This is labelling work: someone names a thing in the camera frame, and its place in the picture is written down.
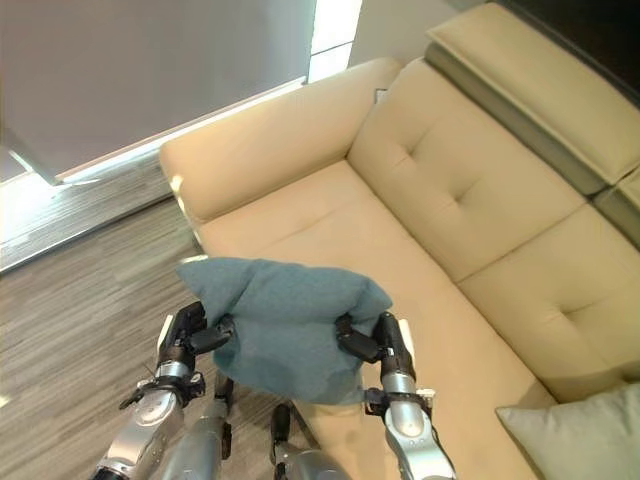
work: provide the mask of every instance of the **gray pillow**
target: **gray pillow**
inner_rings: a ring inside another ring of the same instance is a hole
[[[496,413],[547,480],[640,479],[640,384],[544,410]]]

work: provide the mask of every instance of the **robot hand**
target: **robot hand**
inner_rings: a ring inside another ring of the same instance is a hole
[[[431,423],[433,390],[416,391],[416,373],[398,321],[383,313],[367,337],[351,328],[351,317],[336,322],[341,347],[369,363],[381,362],[383,389],[365,392],[365,412],[383,419],[387,443],[404,480],[455,479],[453,465]]]
[[[155,375],[138,382],[131,396],[120,404],[124,409],[136,403],[136,408],[98,463],[92,480],[139,480],[151,476],[167,442],[183,425],[183,409],[205,393],[204,377],[195,371],[196,355],[224,345],[233,335],[229,316],[222,317],[211,328],[206,327],[200,302],[182,308],[175,318],[167,317],[158,339]],[[226,412],[226,399],[219,400],[214,405]],[[230,430],[223,431],[230,442]]]

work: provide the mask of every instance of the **laminate flooring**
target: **laminate flooring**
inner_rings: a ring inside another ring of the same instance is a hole
[[[165,316],[194,300],[175,273],[199,253],[193,242],[169,199],[3,275],[0,478],[89,477],[131,414],[119,402],[154,367]],[[206,357],[199,368],[211,386]],[[271,479],[268,423],[281,399],[235,393],[222,478]],[[206,402],[187,408],[187,425]],[[297,427],[293,443],[307,446]]]
[[[57,187],[39,178],[17,179],[23,191],[3,192],[0,272],[171,196],[158,155],[112,167],[82,183]]]

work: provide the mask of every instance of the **sofa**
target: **sofa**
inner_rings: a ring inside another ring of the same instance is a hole
[[[208,255],[344,267],[390,294],[460,478],[539,478],[496,407],[640,380],[640,111],[497,4],[429,36],[424,58],[253,106],[161,163]],[[297,407],[353,479],[398,478],[362,406]]]

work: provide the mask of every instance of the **sofa armrest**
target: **sofa armrest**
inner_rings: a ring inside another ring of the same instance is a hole
[[[399,70],[373,60],[167,142],[160,162],[185,214],[208,222],[344,158]]]

